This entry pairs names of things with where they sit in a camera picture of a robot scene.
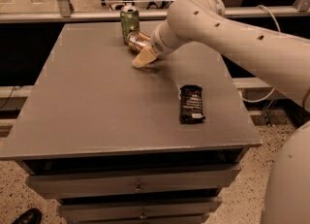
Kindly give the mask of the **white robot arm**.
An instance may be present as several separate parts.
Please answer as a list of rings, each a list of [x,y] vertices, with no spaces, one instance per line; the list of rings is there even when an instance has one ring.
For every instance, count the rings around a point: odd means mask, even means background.
[[[133,65],[189,42],[205,44],[310,111],[310,41],[224,18],[221,0],[175,0]],[[310,224],[310,122],[283,144],[271,169],[261,224]]]

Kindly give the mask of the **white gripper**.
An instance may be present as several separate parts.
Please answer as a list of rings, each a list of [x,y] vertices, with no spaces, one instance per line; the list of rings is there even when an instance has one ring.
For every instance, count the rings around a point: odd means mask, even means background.
[[[150,36],[151,47],[146,47],[133,60],[135,68],[142,68],[155,61],[157,56],[166,56],[173,53],[181,46],[188,43],[188,40],[178,37],[165,20],[159,24]]]

